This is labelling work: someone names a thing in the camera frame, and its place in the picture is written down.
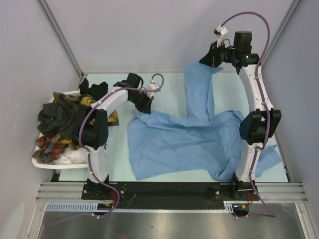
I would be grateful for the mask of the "light blue long sleeve shirt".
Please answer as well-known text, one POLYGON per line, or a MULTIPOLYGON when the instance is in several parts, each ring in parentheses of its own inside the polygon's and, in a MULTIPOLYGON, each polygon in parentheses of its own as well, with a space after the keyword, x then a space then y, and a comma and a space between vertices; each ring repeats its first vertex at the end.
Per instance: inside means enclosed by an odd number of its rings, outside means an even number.
POLYGON ((185 66, 186 117, 134 111, 128 147, 137 180, 190 170, 206 170, 220 182, 232 179, 244 146, 239 134, 244 116, 215 113, 212 77, 217 73, 198 61, 185 66))

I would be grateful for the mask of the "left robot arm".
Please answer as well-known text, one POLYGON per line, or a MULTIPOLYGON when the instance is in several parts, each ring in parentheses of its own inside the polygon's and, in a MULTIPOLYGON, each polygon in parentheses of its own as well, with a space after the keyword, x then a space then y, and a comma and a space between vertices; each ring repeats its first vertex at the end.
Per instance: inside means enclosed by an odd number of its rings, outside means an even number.
POLYGON ((95 183, 92 192, 99 199, 107 198, 110 193, 105 159, 109 136, 108 117, 125 102, 133 103, 139 112, 150 114, 154 94, 162 88, 162 84, 157 84, 154 77, 146 87, 142 87, 142 82, 139 75, 129 73, 125 80, 116 82, 110 92, 97 102, 78 107, 78 142, 87 151, 90 170, 88 180, 95 183))

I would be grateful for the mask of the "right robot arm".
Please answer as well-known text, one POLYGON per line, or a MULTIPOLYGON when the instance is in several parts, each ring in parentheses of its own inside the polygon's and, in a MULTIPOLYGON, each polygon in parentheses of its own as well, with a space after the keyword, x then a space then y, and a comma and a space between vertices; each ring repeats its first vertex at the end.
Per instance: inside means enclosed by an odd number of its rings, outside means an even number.
POLYGON ((214 33, 217 40, 211 44, 200 63, 212 68, 230 63, 244 85, 250 111, 239 126, 244 149, 228 191, 230 197, 236 201, 256 200, 257 163, 268 139, 274 135, 282 114, 280 110, 274 109, 268 98, 262 79, 260 57, 251 52, 252 33, 235 32, 233 45, 228 47, 224 43, 228 39, 228 30, 219 26, 214 33))

